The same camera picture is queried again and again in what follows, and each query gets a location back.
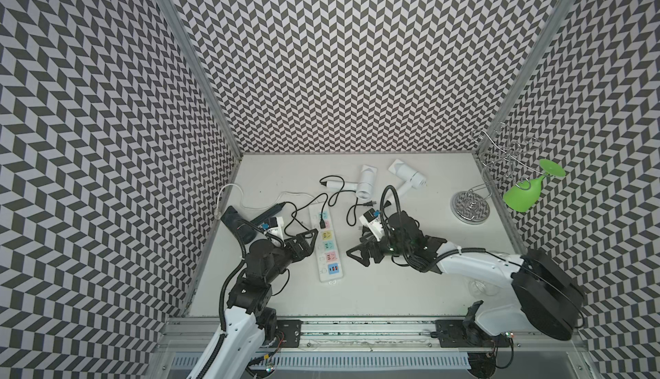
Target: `chevron patterned wall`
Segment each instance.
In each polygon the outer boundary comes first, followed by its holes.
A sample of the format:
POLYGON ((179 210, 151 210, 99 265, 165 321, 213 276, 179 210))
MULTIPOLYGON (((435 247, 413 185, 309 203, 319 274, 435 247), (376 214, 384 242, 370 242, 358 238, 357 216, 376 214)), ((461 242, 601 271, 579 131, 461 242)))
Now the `chevron patterned wall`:
POLYGON ((0 377, 138 377, 235 160, 152 0, 0 22, 0 377))
POLYGON ((568 172, 515 219, 588 290, 607 378, 660 378, 659 3, 577 0, 508 119, 568 172))
POLYGON ((473 149, 557 0, 172 0, 245 152, 473 149))

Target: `black cable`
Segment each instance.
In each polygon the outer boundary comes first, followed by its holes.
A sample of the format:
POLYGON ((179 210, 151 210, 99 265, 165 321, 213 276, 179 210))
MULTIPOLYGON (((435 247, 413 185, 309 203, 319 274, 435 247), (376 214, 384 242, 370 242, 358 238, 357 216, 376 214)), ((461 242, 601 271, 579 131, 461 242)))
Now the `black cable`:
POLYGON ((275 353, 277 353, 280 349, 282 349, 281 346, 282 346, 282 342, 284 342, 285 334, 282 333, 282 332, 276 332, 275 337, 277 339, 279 339, 279 342, 277 343, 277 346, 276 346, 275 350, 273 350, 272 352, 266 353, 266 355, 264 355, 264 356, 259 356, 259 357, 256 357, 256 358, 252 359, 250 362, 247 363, 248 367, 260 364, 261 362, 263 362, 264 360, 267 359, 266 356, 268 356, 268 358, 271 358, 275 355, 275 353))
POLYGON ((397 206, 397 213, 400 213, 401 203, 399 202, 399 194, 397 193, 397 189, 392 185, 386 186, 385 189, 383 190, 383 194, 380 196, 381 213, 383 213, 383 211, 385 210, 385 196, 387 195, 388 190, 392 191, 392 196, 394 196, 394 204, 397 206))
POLYGON ((390 256, 390 258, 392 259, 392 263, 394 263, 397 266, 400 266, 402 268, 408 268, 410 266, 409 264, 398 264, 396 261, 394 261, 394 256, 390 256))
POLYGON ((346 212, 346 224, 349 225, 349 226, 351 226, 351 227, 353 227, 353 226, 355 226, 356 224, 358 224, 358 218, 357 218, 357 215, 356 215, 356 213, 355 213, 355 209, 358 207, 358 202, 359 202, 359 201, 360 201, 360 199, 355 198, 355 203, 354 203, 354 204, 349 208, 349 210, 346 212), (349 221, 349 217, 351 217, 351 210, 353 210, 353 224, 351 224, 351 222, 349 221))
POLYGON ((584 313, 582 313, 582 309, 580 309, 578 312, 580 313, 580 316, 582 316, 582 324, 579 325, 579 326, 573 326, 573 327, 575 329, 582 329, 582 327, 584 327, 584 323, 585 323, 584 313))
POLYGON ((280 289, 279 292, 277 292, 277 293, 271 295, 271 297, 272 297, 272 296, 277 296, 278 294, 280 294, 280 293, 285 289, 286 285, 288 284, 288 280, 289 280, 290 278, 291 278, 291 271, 290 271, 288 268, 286 268, 286 281, 285 281, 285 285, 282 286, 282 289, 280 289))
POLYGON ((302 206, 300 209, 296 208, 295 210, 293 210, 293 212, 291 213, 291 217, 292 217, 293 219, 289 222, 288 225, 285 226, 285 230, 284 230, 285 235, 287 235, 287 236, 289 236, 289 237, 293 237, 293 235, 289 235, 289 234, 286 232, 286 229, 288 229, 288 227, 291 226, 291 225, 293 224, 294 221, 297 221, 298 224, 302 226, 302 228, 304 228, 305 230, 309 231, 309 228, 307 228, 307 226, 305 226, 304 224, 302 224, 302 223, 300 222, 300 220, 297 219, 298 212, 299 212, 300 210, 303 210, 303 209, 307 208, 310 204, 312 204, 313 202, 315 202, 315 201, 316 201, 319 197, 321 197, 321 196, 325 196, 325 197, 326 197, 326 202, 327 202, 327 200, 328 200, 328 198, 329 198, 328 193, 321 193, 321 194, 317 195, 315 198, 311 199, 311 202, 309 202, 309 203, 307 203, 306 205, 302 206))
POLYGON ((229 276, 227 276, 227 278, 224 280, 224 284, 222 285, 222 288, 220 290, 220 303, 218 305, 218 312, 220 317, 220 329, 224 333, 220 334, 218 338, 218 342, 215 344, 215 347, 213 348, 213 351, 211 352, 207 362, 204 364, 204 367, 202 367, 202 369, 199 371, 199 374, 197 374, 197 379, 202 379, 204 375, 206 375, 206 372, 213 364, 215 357, 218 355, 218 352, 222 347, 222 342, 224 342, 224 339, 227 336, 227 320, 224 318, 224 294, 225 292, 227 292, 227 286, 229 286, 229 282, 231 282, 234 276, 236 276, 236 274, 239 272, 239 270, 243 268, 244 264, 245 264, 245 260, 241 260, 238 266, 236 266, 236 268, 232 270, 232 273, 230 273, 229 276))
POLYGON ((353 227, 356 224, 358 224, 358 215, 356 213, 356 208, 360 205, 365 205, 367 207, 371 207, 375 204, 375 202, 366 202, 366 203, 358 203, 360 199, 355 198, 355 204, 352 205, 349 210, 346 212, 346 224, 353 227), (351 217, 351 211, 353 212, 353 223, 350 222, 349 218, 351 217))
POLYGON ((509 343, 511 344, 511 358, 509 359, 509 362, 504 366, 497 365, 497 355, 499 354, 499 348, 495 346, 495 367, 498 369, 506 369, 514 362, 514 340, 509 338, 509 343))
POLYGON ((256 372, 250 367, 245 367, 245 371, 247 372, 248 375, 250 375, 251 378, 257 378, 257 379, 264 379, 267 378, 268 376, 272 375, 274 370, 271 370, 270 372, 266 372, 265 370, 257 370, 256 372))
POLYGON ((236 241, 238 242, 238 245, 241 246, 241 257, 243 260, 245 259, 245 255, 247 252, 245 251, 245 243, 243 243, 243 237, 241 236, 241 233, 239 231, 236 231, 235 233, 236 236, 236 241))
POLYGON ((344 192, 344 186, 346 185, 346 180, 344 180, 344 178, 342 176, 337 176, 337 175, 328 175, 328 176, 325 176, 325 177, 321 177, 319 179, 319 184, 323 184, 324 180, 327 181, 328 177, 335 177, 335 178, 338 178, 339 180, 341 180, 341 188, 339 188, 338 192, 333 193, 332 195, 330 195, 326 199, 325 202, 323 202, 323 205, 321 206, 321 217, 319 218, 319 223, 323 223, 323 210, 326 209, 326 204, 328 205, 328 208, 331 208, 335 204, 337 204, 337 199, 339 199, 339 193, 344 192))
POLYGON ((411 268, 419 271, 420 273, 424 273, 423 270, 426 268, 426 266, 428 266, 429 263, 428 260, 414 254, 408 254, 408 252, 403 253, 403 258, 406 259, 406 263, 408 263, 411 268))
POLYGON ((392 241, 389 238, 389 225, 387 224, 387 216, 385 215, 385 196, 387 195, 388 190, 392 190, 394 193, 397 192, 397 189, 395 189, 394 186, 387 186, 380 195, 380 223, 383 225, 383 233, 387 242, 391 243, 392 241))

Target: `white hair dryer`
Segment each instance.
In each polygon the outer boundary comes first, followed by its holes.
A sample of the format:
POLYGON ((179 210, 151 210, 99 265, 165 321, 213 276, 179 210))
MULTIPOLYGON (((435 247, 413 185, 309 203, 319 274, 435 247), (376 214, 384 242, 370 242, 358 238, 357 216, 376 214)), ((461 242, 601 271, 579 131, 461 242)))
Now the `white hair dryer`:
POLYGON ((372 194, 374 193, 375 174, 377 171, 378 169, 375 167, 363 165, 362 170, 360 171, 360 181, 357 183, 328 180, 322 184, 328 188, 336 188, 337 190, 341 189, 341 186, 343 185, 344 190, 354 190, 355 196, 358 199, 371 200, 372 194))
MULTIPOLYGON (((426 176, 399 159, 394 160, 388 170, 390 173, 403 180, 403 184, 397 189, 399 197, 406 194, 411 188, 419 188, 426 184, 426 176)), ((394 203, 394 195, 388 197, 387 201, 394 203)))

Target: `power cord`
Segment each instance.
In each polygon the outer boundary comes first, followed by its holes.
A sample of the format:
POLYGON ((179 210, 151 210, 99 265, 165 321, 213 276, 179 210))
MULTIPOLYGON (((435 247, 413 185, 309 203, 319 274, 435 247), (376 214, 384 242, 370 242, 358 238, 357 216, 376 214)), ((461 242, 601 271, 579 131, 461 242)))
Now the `power cord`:
POLYGON ((493 356, 493 363, 495 364, 495 367, 498 369, 506 369, 507 367, 511 366, 511 364, 514 362, 514 340, 512 338, 509 338, 509 344, 511 345, 511 358, 509 359, 509 362, 504 366, 498 366, 497 364, 497 355, 499 352, 499 347, 495 345, 495 354, 493 356))
POLYGON ((346 212, 346 224, 351 226, 351 227, 358 224, 358 216, 357 216, 357 213, 355 212, 355 210, 359 205, 364 205, 364 206, 367 206, 367 207, 371 207, 371 206, 375 205, 375 202, 372 202, 372 201, 369 201, 369 202, 366 202, 366 203, 358 203, 359 201, 360 201, 360 199, 355 198, 355 204, 352 205, 349 208, 349 210, 346 212), (353 212, 353 223, 351 223, 350 220, 349 220, 349 218, 351 217, 351 211, 353 212))
POLYGON ((321 206, 321 217, 319 218, 319 226, 321 228, 326 228, 326 221, 323 219, 323 210, 326 209, 326 204, 328 205, 328 208, 333 207, 335 204, 337 204, 337 200, 339 199, 339 193, 343 192, 354 192, 354 190, 344 190, 344 186, 346 185, 346 181, 342 176, 337 176, 337 175, 327 175, 325 177, 321 177, 319 179, 319 184, 322 185, 324 183, 324 180, 327 181, 328 178, 330 177, 335 177, 341 180, 341 188, 339 189, 338 192, 332 193, 325 202, 323 202, 323 206, 321 206))
MULTIPOLYGON (((291 213, 291 218, 292 218, 291 221, 289 222, 288 225, 285 226, 285 229, 284 229, 284 233, 285 233, 285 235, 287 235, 287 236, 289 236, 289 237, 293 237, 293 236, 294 236, 294 235, 289 235, 289 234, 286 232, 286 229, 288 229, 288 227, 291 226, 291 225, 293 224, 294 221, 295 221, 295 222, 298 222, 298 224, 301 225, 302 228, 304 228, 305 230, 307 230, 307 231, 309 230, 309 228, 307 228, 307 226, 305 226, 300 220, 298 220, 298 212, 299 212, 300 210, 306 209, 310 204, 312 204, 313 202, 315 202, 315 201, 316 201, 319 197, 321 197, 321 196, 325 196, 325 197, 326 197, 326 201, 323 203, 323 206, 325 207, 325 206, 326 206, 326 202, 327 202, 328 199, 329 199, 328 193, 321 193, 321 194, 317 195, 315 198, 313 198, 313 199, 311 200, 311 202, 307 203, 306 205, 302 206, 301 208, 297 208, 296 205, 293 204, 292 202, 285 202, 285 204, 286 204, 286 203, 289 203, 289 204, 293 205, 293 207, 294 207, 294 209, 295 209, 295 210, 293 210, 293 212, 291 213)), ((323 226, 322 226, 321 228, 324 228, 325 226, 326 226, 326 223, 323 222, 323 226)))

